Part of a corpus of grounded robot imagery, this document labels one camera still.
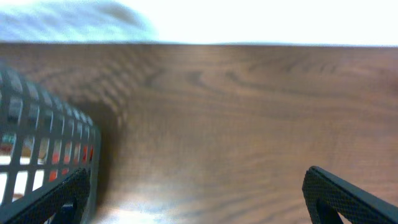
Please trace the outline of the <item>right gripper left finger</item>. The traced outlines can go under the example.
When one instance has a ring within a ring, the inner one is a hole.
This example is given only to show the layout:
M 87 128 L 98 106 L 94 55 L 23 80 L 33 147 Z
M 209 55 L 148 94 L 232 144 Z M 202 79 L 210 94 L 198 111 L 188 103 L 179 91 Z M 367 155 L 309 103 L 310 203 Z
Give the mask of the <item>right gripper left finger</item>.
M 1 207 L 1 223 L 81 223 L 90 196 L 90 171 L 79 168 Z

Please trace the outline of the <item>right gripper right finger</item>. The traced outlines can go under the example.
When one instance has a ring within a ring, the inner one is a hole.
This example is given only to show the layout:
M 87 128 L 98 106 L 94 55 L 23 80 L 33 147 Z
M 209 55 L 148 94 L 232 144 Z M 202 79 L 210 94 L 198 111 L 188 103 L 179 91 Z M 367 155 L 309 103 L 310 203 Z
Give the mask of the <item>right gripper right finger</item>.
M 312 223 L 397 224 L 397 207 L 318 166 L 305 174 L 302 192 Z

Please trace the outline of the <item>orange spaghetti packet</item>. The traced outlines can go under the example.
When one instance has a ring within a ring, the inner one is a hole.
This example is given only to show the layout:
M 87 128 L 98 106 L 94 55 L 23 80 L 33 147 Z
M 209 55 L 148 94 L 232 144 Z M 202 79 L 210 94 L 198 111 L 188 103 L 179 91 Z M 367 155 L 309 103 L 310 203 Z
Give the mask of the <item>orange spaghetti packet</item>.
M 94 153 L 94 145 L 80 142 L 56 142 L 52 147 L 45 142 L 38 149 L 33 142 L 25 142 L 17 157 L 15 146 L 2 143 L 1 182 L 9 180 L 11 172 L 19 184 L 27 183 L 30 175 L 36 184 L 52 182 L 79 167 L 91 167 Z

